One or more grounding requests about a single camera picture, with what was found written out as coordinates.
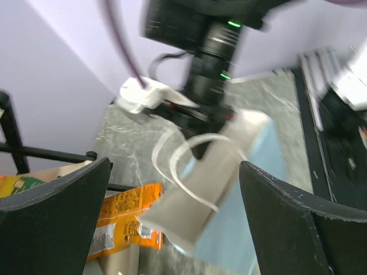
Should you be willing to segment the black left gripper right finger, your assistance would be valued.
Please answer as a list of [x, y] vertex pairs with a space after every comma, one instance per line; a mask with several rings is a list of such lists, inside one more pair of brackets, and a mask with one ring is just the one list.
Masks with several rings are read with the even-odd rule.
[[261, 274], [366, 274], [366, 211], [320, 198], [239, 165]]

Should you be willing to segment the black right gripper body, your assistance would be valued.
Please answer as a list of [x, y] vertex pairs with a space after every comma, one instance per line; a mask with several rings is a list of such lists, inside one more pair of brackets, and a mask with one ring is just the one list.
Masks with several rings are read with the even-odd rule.
[[235, 116], [234, 108], [227, 104], [187, 107], [169, 100], [154, 109], [145, 108], [143, 113], [172, 122], [185, 140], [205, 133], [219, 133]]

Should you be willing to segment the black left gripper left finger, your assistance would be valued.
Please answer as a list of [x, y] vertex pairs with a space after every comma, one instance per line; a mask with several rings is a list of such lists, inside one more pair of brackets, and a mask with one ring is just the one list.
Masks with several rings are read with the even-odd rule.
[[1, 199], [1, 274], [82, 274], [111, 174], [108, 158]]

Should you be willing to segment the light blue paper bag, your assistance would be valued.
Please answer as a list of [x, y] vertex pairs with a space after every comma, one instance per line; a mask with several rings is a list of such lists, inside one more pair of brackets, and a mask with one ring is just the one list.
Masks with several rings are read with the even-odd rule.
[[284, 178], [282, 152], [272, 119], [240, 109], [204, 157], [192, 160], [174, 186], [139, 217], [162, 232], [181, 253], [237, 274], [251, 274], [257, 259], [239, 183], [239, 164], [249, 160]]

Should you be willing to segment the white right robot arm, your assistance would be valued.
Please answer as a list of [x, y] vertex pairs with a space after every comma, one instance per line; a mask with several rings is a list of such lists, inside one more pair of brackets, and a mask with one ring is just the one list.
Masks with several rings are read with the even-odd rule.
[[259, 30], [267, 13], [285, 1], [149, 1], [144, 36], [193, 55], [181, 93], [196, 104], [164, 100], [154, 113], [173, 122], [185, 139], [218, 133], [233, 117], [224, 85], [241, 31]]

